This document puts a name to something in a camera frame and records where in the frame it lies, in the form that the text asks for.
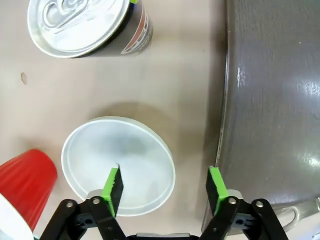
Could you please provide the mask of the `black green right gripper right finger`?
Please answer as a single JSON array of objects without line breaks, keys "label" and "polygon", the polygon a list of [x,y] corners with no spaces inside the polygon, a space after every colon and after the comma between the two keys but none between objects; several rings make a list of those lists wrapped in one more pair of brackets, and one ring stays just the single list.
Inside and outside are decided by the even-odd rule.
[{"label": "black green right gripper right finger", "polygon": [[212,218],[200,240],[224,240],[232,228],[240,229],[249,240],[288,239],[270,203],[264,198],[248,203],[230,195],[219,168],[208,168],[205,187]]}]

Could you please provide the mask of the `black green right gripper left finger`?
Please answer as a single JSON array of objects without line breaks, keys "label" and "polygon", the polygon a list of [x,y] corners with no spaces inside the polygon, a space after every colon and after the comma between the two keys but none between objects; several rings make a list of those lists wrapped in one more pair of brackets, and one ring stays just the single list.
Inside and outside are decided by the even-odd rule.
[{"label": "black green right gripper left finger", "polygon": [[77,203],[73,199],[60,202],[45,227],[41,240],[80,240],[87,229],[97,228],[104,240],[126,240],[116,220],[124,190],[121,169],[111,169],[100,194]]}]

